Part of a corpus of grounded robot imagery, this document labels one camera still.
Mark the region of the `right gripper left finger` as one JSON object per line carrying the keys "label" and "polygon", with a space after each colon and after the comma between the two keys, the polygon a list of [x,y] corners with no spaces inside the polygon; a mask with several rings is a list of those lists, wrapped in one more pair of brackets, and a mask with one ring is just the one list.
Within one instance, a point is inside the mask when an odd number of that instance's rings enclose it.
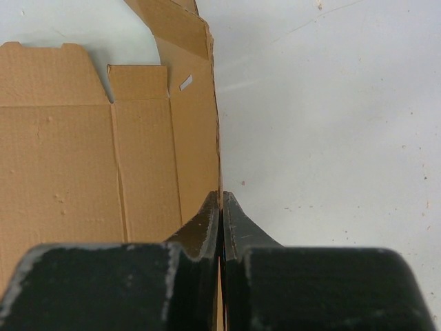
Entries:
{"label": "right gripper left finger", "polygon": [[1,300],[2,330],[215,330],[218,195],[161,243],[30,249]]}

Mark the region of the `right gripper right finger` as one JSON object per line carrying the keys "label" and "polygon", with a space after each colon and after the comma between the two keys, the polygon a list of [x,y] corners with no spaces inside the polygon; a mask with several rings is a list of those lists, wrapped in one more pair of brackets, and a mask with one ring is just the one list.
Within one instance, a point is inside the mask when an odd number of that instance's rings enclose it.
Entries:
{"label": "right gripper right finger", "polygon": [[223,195],[227,330],[434,330],[405,260],[386,248],[286,247]]}

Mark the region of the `brown cardboard box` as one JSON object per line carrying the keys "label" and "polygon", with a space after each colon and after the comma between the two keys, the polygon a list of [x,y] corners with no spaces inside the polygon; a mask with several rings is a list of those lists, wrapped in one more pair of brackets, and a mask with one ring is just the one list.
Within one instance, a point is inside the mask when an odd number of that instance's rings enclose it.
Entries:
{"label": "brown cardboard box", "polygon": [[55,243],[161,243],[222,175],[214,40],[195,1],[124,1],[158,64],[99,73],[81,44],[1,44],[1,300]]}

